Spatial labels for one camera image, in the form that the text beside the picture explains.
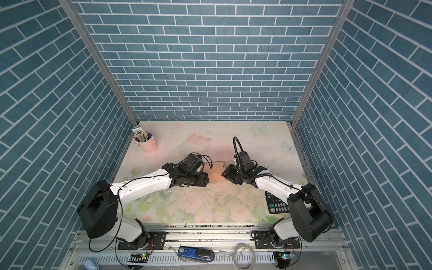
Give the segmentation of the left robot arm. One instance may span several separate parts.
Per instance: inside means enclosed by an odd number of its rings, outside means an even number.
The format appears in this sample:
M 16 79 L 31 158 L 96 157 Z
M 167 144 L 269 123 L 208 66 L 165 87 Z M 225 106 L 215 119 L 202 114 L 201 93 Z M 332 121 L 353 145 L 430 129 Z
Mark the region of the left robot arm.
M 149 233 L 139 219 L 125 217 L 126 205 L 154 192 L 180 187 L 206 187 L 213 161 L 208 155 L 190 153 L 178 163 L 166 163 L 147 175 L 123 182 L 95 183 L 80 205 L 77 213 L 89 239 L 112 235 L 133 249 L 148 247 Z

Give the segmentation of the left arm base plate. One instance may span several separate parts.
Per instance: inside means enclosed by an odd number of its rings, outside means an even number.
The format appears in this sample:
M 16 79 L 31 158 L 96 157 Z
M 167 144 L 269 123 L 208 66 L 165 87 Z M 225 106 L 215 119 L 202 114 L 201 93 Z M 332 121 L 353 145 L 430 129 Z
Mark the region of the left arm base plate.
M 166 235 L 167 233 L 163 231 L 142 233 L 131 243 L 120 239 L 117 248 L 119 250 L 163 250 Z

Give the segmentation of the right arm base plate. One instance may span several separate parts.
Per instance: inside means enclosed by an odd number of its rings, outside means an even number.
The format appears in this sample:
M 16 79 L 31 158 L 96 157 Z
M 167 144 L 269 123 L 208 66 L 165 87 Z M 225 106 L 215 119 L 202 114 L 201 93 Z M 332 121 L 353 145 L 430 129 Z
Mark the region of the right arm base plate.
M 299 249 L 300 239 L 291 237 L 286 240 L 279 238 L 273 231 L 251 231 L 250 236 L 254 241 L 256 249 Z

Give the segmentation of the pink paper box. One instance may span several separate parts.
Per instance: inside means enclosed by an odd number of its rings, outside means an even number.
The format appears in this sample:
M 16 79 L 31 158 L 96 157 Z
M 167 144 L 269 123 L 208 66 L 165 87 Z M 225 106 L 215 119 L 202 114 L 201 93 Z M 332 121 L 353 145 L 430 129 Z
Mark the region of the pink paper box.
M 212 164 L 206 163 L 203 172 L 208 174 L 209 182 L 224 181 L 225 178 L 222 173 L 225 171 L 224 161 L 213 162 Z

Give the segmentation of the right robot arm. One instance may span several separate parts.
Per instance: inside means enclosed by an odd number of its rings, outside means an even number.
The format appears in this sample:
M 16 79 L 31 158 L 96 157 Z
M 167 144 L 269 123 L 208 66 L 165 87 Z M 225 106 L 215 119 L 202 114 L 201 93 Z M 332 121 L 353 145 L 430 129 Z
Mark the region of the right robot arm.
M 316 186 L 284 180 L 254 163 L 245 151 L 235 155 L 235 164 L 229 165 L 222 176 L 234 184 L 247 183 L 269 192 L 288 206 L 291 218 L 280 219 L 269 228 L 268 238 L 274 246 L 294 237 L 311 243 L 334 223 L 333 214 Z

